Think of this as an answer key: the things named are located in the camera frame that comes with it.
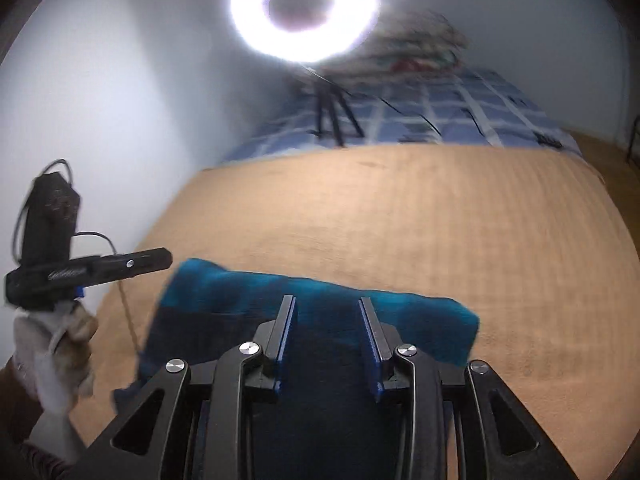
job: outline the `white wall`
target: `white wall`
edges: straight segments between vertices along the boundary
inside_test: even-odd
[[[25,25],[0,66],[2,276],[14,268],[9,244],[20,204],[51,160],[64,157],[73,167],[83,200],[79,229],[104,232],[131,251],[195,171],[215,164],[280,105],[279,67],[226,32],[207,36],[180,21],[192,6],[45,0]],[[75,256],[108,252],[99,239],[74,248]],[[103,293],[88,289],[85,304],[95,309]],[[13,316],[0,307],[0,366],[13,351]]]
[[[471,40],[470,64],[496,70],[555,120],[606,140],[620,134],[626,38],[605,0],[386,1],[444,14]]]

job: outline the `gloved hand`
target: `gloved hand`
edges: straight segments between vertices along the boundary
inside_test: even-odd
[[[27,393],[48,412],[68,413],[78,396],[93,393],[89,339],[98,321],[79,301],[55,312],[32,312],[14,321],[14,368]]]

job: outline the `metal bolt head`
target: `metal bolt head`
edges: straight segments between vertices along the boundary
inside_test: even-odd
[[[239,350],[244,355],[253,355],[260,349],[260,345],[258,343],[254,343],[253,341],[248,341],[246,343],[242,343],[239,346]]]
[[[414,345],[409,343],[400,345],[397,350],[398,353],[404,357],[413,357],[418,353],[418,349]]]
[[[481,361],[480,359],[471,361],[471,363],[469,364],[469,367],[471,368],[472,372],[475,372],[476,374],[480,374],[480,375],[483,375],[487,373],[489,370],[491,370],[491,367],[484,361]]]
[[[184,370],[184,361],[182,359],[171,359],[167,364],[164,365],[166,371],[170,374],[177,374]]]

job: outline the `black gripper frame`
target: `black gripper frame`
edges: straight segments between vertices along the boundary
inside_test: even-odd
[[[256,330],[258,348],[235,346],[217,361],[193,366],[167,363],[89,446],[67,480],[187,480],[197,449],[203,452],[202,480],[250,480],[251,405],[277,400],[296,323],[296,300],[284,296],[277,318]],[[202,443],[198,421],[206,401]]]
[[[564,457],[500,376],[484,361],[436,362],[358,302],[369,388],[402,405],[396,480],[444,480],[444,402],[453,406],[460,480],[577,480]]]

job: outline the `cable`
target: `cable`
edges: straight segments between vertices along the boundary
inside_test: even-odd
[[[71,166],[69,165],[69,163],[64,159],[64,158],[59,158],[57,160],[54,160],[51,164],[49,164],[44,170],[42,170],[39,174],[39,176],[43,176],[45,173],[47,173],[47,171],[49,171],[51,168],[53,168],[54,166],[57,166],[61,164],[62,166],[64,166],[66,168],[66,174],[68,176],[68,179],[66,180],[69,185],[71,187],[74,186],[74,174],[71,171]]]
[[[370,96],[370,97],[375,97],[375,98],[377,98],[377,99],[380,99],[380,100],[381,100],[385,105],[387,105],[389,108],[391,108],[391,109],[395,110],[396,112],[398,112],[398,113],[399,113],[400,115],[402,115],[402,116],[405,116],[405,117],[411,117],[411,116],[408,116],[407,114],[405,114],[405,113],[401,112],[400,110],[398,110],[395,106],[393,106],[390,102],[388,102],[386,99],[383,99],[382,97],[378,97],[377,95],[373,95],[373,96]],[[428,119],[427,119],[424,115],[422,115],[422,114],[418,114],[417,116],[418,116],[418,117],[422,117],[422,118],[426,121],[426,123],[427,123],[431,128],[433,128],[433,129],[434,129],[434,131],[435,131],[439,136],[441,136],[441,137],[442,137],[442,134],[440,133],[439,129],[437,129],[437,128],[435,127],[435,125],[434,125],[430,120],[428,120]]]
[[[102,238],[103,240],[107,240],[109,245],[111,246],[111,250],[113,254],[118,254],[116,250],[116,246],[113,244],[111,239],[107,235],[103,235],[102,233],[96,231],[80,231],[74,234],[74,236],[97,236]],[[131,336],[131,342],[133,343],[133,348],[136,350],[136,354],[140,354],[140,345],[138,343],[138,336],[136,336],[136,331],[133,328],[133,320],[131,319],[131,310],[129,308],[129,301],[127,301],[127,297],[124,293],[124,286],[122,285],[122,280],[118,280],[118,291],[120,292],[120,301],[122,302],[122,307],[124,309],[124,316],[127,319],[127,327],[129,328],[129,335]]]
[[[318,72],[316,72],[315,70],[308,68],[304,65],[300,65],[303,69],[305,69],[307,72],[309,72],[310,74],[312,74],[313,76],[317,77],[318,79],[321,79],[322,81],[324,81],[325,83],[328,83],[329,85],[332,86],[337,86],[341,91],[343,91],[345,94],[347,94],[349,97],[354,97],[354,94],[352,94],[351,92],[349,92],[346,88],[343,88],[342,86],[338,85],[338,83],[335,83],[333,81],[330,81],[329,79],[326,79],[324,77],[322,77],[321,75],[319,75]],[[386,101],[385,99],[383,99],[382,97],[379,97],[377,95],[373,95],[373,94],[367,94],[364,92],[357,92],[357,95],[359,96],[364,96],[364,97],[373,97],[374,99],[380,99],[385,105],[387,105],[388,107],[392,108],[393,110],[395,110],[396,112],[398,112],[400,115],[404,116],[404,117],[412,117],[412,116],[408,116],[405,113],[402,113],[400,110],[398,110],[395,106],[393,106],[391,103],[389,103],[388,101]],[[431,127],[434,129],[434,131],[436,131],[436,133],[442,137],[442,134],[440,133],[439,129],[436,128],[436,126],[430,121],[428,120],[424,115],[422,114],[418,114],[417,117],[421,117],[423,118],[423,120]]]
[[[469,108],[462,108],[466,113],[469,114],[469,117],[471,117],[471,119],[473,120],[474,124],[476,125],[476,128],[478,129],[478,131],[480,132],[480,135],[482,135],[485,139],[486,139],[486,135],[484,134],[484,132],[482,131],[482,129],[480,128],[480,125],[478,124],[478,121],[476,121],[476,116],[474,115],[474,113],[469,109]]]
[[[69,183],[69,186],[73,187],[74,174],[71,171],[70,164],[64,158],[58,158],[57,160],[54,160],[52,163],[48,164],[47,167],[40,172],[38,177],[43,176],[45,173],[47,173],[47,171],[49,171],[51,168],[59,164],[61,164],[66,168],[66,174],[67,174],[66,181]],[[30,195],[31,193],[27,195],[27,197],[24,199],[24,203],[22,204],[22,207],[20,208],[20,213],[18,214],[18,218],[15,221],[14,234],[12,235],[12,238],[11,238],[11,256],[13,257],[14,262],[17,266],[20,265],[20,254],[18,254],[18,231],[20,231],[20,224],[22,223],[22,217],[27,212],[27,205],[28,205]]]
[[[476,128],[478,129],[478,132],[480,132],[480,135],[482,135],[485,139],[486,139],[486,135],[484,134],[484,132],[480,129],[480,126],[478,125],[478,122],[476,121],[476,117],[473,114],[473,112],[469,109],[469,108],[463,108],[463,110],[465,110],[465,112],[467,112],[469,114],[469,117],[471,117],[471,119],[473,120],[474,124],[476,125]],[[526,134],[521,134],[518,132],[515,132],[513,130],[510,130],[508,132],[502,132],[500,134],[498,134],[498,136],[511,136],[511,137],[517,137],[519,139],[524,139],[524,140],[530,140],[532,142],[537,142],[540,146],[549,146],[551,148],[553,148],[553,146],[549,145],[549,144],[543,144],[542,142],[540,142],[537,138],[531,138],[531,136],[528,136]],[[560,148],[556,148],[556,150],[562,152],[562,151],[568,151],[571,153],[575,153],[575,155],[578,156],[582,156],[582,154],[580,152],[578,152],[577,150],[574,150],[573,148],[570,148],[569,146],[565,146],[564,144],[562,144],[562,142],[560,142],[561,147]]]

